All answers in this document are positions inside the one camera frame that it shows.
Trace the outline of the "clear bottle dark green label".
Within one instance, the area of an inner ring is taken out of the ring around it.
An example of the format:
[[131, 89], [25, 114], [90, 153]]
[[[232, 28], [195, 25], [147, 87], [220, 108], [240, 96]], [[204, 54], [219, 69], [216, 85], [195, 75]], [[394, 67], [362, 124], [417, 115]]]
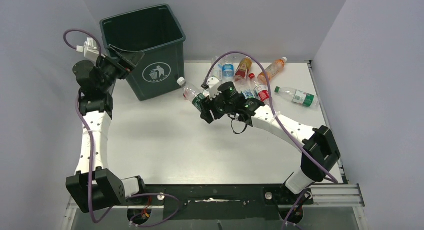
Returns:
[[202, 91], [184, 77], [179, 77], [177, 83], [181, 86], [183, 95], [201, 112], [201, 101], [206, 98]]

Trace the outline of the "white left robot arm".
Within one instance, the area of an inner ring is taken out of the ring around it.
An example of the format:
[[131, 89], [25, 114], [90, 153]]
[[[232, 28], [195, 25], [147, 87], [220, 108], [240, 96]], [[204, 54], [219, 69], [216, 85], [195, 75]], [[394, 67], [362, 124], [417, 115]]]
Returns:
[[113, 119], [112, 89], [141, 63], [143, 51], [128, 51], [112, 44], [113, 57], [101, 54], [96, 61], [82, 60], [72, 71], [79, 84], [76, 112], [82, 122], [81, 152], [75, 173], [66, 188], [84, 213], [123, 205], [145, 189], [140, 176], [120, 179], [108, 168], [108, 134]]

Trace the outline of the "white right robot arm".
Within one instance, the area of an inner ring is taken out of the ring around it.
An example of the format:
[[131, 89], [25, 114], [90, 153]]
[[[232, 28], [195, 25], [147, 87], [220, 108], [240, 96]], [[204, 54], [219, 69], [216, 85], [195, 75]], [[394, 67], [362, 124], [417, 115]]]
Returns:
[[232, 116], [234, 120], [265, 130], [300, 150], [300, 167], [288, 177], [281, 189], [285, 202], [296, 202], [304, 189], [314, 182], [322, 182], [339, 161], [339, 148], [327, 126], [315, 128], [296, 122], [257, 98], [246, 98], [237, 91], [233, 82], [214, 83], [209, 80], [202, 87], [209, 90], [209, 95], [199, 102], [200, 116], [207, 123], [224, 115]]

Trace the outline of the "clear bottle red label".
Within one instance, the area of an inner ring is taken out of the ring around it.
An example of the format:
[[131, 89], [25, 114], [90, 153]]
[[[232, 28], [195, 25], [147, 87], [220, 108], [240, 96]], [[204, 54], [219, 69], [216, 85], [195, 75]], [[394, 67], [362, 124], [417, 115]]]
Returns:
[[189, 100], [192, 101], [196, 97], [196, 92], [191, 91], [190, 89], [185, 89], [183, 95]]

